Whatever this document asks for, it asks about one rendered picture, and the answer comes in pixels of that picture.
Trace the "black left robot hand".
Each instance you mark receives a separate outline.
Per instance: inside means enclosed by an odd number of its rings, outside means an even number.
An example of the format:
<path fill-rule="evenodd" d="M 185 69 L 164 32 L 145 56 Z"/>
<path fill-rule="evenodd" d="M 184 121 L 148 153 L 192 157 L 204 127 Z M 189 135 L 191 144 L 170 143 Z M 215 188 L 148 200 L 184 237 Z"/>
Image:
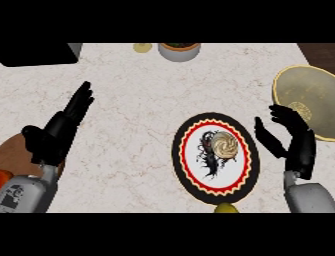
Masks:
<path fill-rule="evenodd" d="M 70 152 L 77 128 L 86 116 L 95 98 L 91 83 L 83 82 L 67 107 L 51 118 L 45 128 L 27 125 L 21 134 L 26 139 L 27 151 L 33 154 L 31 162 L 58 166 Z"/>

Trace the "olive bowl with yellow rim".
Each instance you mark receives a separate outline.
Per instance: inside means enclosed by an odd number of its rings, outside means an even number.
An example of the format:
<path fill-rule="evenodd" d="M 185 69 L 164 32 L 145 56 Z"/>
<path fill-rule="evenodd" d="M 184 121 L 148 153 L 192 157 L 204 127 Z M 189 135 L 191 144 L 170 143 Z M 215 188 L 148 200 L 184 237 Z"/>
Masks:
<path fill-rule="evenodd" d="M 316 139 L 335 142 L 335 75 L 311 65 L 288 66 L 274 78 L 272 99 L 299 112 Z"/>

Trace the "pale yellow round object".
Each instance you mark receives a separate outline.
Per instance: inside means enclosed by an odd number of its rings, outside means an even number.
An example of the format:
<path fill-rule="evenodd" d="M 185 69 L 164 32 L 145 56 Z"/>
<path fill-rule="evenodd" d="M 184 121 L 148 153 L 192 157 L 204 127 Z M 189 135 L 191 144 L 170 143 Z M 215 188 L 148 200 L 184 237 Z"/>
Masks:
<path fill-rule="evenodd" d="M 151 43 L 135 43 L 133 44 L 133 50 L 138 53 L 147 53 L 153 49 L 153 44 Z"/>

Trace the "beige swirl cupcake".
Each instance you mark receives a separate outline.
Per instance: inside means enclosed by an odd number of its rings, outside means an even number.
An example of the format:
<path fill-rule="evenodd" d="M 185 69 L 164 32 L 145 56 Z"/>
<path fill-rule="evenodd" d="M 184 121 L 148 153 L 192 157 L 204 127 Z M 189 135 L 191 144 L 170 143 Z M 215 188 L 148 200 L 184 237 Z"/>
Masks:
<path fill-rule="evenodd" d="M 218 132 L 212 139 L 215 155 L 222 159 L 232 159 L 238 154 L 238 140 L 229 132 Z"/>

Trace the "yellow green fruit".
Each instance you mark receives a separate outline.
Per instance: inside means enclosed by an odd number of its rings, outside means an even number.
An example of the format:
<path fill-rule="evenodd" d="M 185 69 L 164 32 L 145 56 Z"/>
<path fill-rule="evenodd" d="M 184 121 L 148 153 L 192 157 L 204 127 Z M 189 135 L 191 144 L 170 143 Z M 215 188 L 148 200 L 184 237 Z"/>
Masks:
<path fill-rule="evenodd" d="M 231 203 L 222 203 L 215 209 L 216 213 L 238 213 L 237 207 Z"/>

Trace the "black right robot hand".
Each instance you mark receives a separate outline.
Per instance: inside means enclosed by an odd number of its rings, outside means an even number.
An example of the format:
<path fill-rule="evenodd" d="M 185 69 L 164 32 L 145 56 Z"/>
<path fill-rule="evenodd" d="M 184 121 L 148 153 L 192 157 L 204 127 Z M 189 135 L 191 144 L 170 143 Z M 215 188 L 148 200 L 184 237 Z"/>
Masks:
<path fill-rule="evenodd" d="M 288 148 L 284 148 L 281 141 L 265 128 L 259 117 L 254 118 L 256 138 L 272 155 L 277 158 L 285 158 L 285 170 L 296 172 L 302 179 L 311 180 L 316 160 L 315 132 L 299 112 L 291 108 L 274 104 L 269 109 L 272 121 L 285 127 L 291 135 L 291 144 Z"/>

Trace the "black appliance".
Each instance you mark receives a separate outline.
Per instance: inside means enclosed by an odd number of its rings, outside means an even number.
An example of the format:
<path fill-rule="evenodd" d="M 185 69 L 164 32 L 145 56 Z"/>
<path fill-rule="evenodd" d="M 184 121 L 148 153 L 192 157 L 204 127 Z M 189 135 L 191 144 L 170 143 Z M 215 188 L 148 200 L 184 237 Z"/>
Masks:
<path fill-rule="evenodd" d="M 0 63 L 6 67 L 74 64 L 82 43 L 0 43 Z"/>

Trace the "black red white patterned plate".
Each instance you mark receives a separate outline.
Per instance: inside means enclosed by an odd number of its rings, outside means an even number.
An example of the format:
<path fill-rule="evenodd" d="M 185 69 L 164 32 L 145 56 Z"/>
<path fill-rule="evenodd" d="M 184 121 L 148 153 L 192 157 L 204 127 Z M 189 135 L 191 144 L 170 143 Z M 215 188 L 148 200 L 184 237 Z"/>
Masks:
<path fill-rule="evenodd" d="M 229 132 L 238 140 L 232 159 L 215 155 L 212 139 Z M 172 144 L 175 173 L 191 195 L 207 204 L 235 203 L 253 191 L 260 173 L 260 157 L 251 135 L 225 114 L 209 112 L 181 125 Z"/>

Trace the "brown wooden cutting board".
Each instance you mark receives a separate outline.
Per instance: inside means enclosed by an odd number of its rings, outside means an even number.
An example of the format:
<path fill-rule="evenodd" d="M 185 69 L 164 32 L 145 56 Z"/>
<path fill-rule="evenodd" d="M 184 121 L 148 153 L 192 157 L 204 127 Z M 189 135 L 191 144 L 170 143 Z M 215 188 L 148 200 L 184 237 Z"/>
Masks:
<path fill-rule="evenodd" d="M 14 135 L 0 145 L 0 170 L 6 170 L 18 175 L 31 175 L 40 177 L 43 175 L 40 165 L 31 162 L 33 154 L 26 148 L 26 139 L 23 134 Z M 58 168 L 58 177 L 61 177 L 65 160 L 55 166 Z"/>

